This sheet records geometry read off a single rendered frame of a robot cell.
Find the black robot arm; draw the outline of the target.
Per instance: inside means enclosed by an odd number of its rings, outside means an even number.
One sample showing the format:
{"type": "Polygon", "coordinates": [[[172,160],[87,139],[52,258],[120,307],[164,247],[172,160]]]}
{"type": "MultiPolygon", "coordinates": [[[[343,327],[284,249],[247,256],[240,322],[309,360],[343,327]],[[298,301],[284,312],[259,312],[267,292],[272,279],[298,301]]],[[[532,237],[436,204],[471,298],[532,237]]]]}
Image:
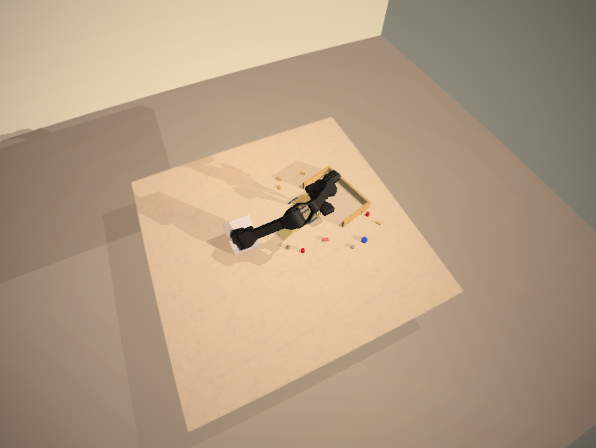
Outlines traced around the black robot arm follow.
{"type": "Polygon", "coordinates": [[[231,230],[232,232],[230,231],[229,236],[231,237],[233,244],[236,244],[238,249],[241,251],[250,248],[252,245],[254,245],[257,239],[274,232],[280,231],[282,229],[294,230],[305,226],[311,221],[314,214],[320,211],[320,207],[324,201],[328,199],[328,197],[335,196],[337,193],[337,187],[335,183],[340,180],[340,177],[340,173],[338,173],[336,170],[332,170],[328,174],[325,174],[323,179],[317,180],[311,186],[316,193],[313,198],[306,203],[295,204],[289,208],[281,218],[257,228],[249,226],[247,228],[242,227],[231,230]],[[306,220],[298,208],[301,205],[308,205],[311,211],[306,220]]]}

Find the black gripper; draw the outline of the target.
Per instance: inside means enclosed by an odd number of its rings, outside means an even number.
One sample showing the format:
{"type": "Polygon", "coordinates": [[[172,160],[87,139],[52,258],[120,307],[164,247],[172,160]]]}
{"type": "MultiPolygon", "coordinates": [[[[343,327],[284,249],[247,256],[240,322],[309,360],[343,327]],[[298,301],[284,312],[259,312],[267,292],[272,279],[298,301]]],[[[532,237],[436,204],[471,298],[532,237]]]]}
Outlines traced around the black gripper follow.
{"type": "MultiPolygon", "coordinates": [[[[309,197],[312,199],[313,196],[316,194],[314,189],[311,187],[314,183],[311,183],[309,185],[307,185],[305,187],[305,191],[307,192],[307,194],[309,195],[309,197]]],[[[324,203],[322,204],[322,206],[320,207],[320,212],[323,214],[323,216],[326,216],[332,212],[334,212],[335,208],[333,207],[333,205],[331,203],[328,203],[326,201],[324,201],[324,203]]]]}

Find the orange flat strip with green lines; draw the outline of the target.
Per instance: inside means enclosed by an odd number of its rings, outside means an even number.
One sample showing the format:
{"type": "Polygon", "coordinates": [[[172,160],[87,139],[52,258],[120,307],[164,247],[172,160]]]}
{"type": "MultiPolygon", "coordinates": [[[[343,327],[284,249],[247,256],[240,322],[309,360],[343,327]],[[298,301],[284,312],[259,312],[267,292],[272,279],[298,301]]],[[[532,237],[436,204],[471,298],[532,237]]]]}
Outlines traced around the orange flat strip with green lines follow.
{"type": "MultiPolygon", "coordinates": [[[[309,195],[306,192],[305,194],[303,194],[302,196],[300,196],[299,198],[297,198],[296,200],[294,200],[293,203],[294,204],[297,204],[297,203],[306,203],[309,200],[311,200],[311,198],[309,197],[309,195]]],[[[302,206],[304,206],[304,205],[301,205],[298,208],[300,209],[302,206]]]]}

